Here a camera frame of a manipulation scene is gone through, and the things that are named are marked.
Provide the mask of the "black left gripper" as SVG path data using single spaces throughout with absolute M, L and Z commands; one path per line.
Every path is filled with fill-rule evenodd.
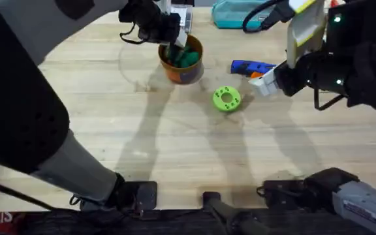
M 156 44 L 175 44 L 184 48 L 187 44 L 188 34 L 181 29 L 181 17 L 177 13 L 165 13 L 152 0 L 132 0 L 118 15 L 121 23 L 132 23 L 130 31 L 120 33 L 122 41 L 129 44 L 143 44 L 145 42 Z M 126 39 L 135 26 L 138 26 L 139 40 Z

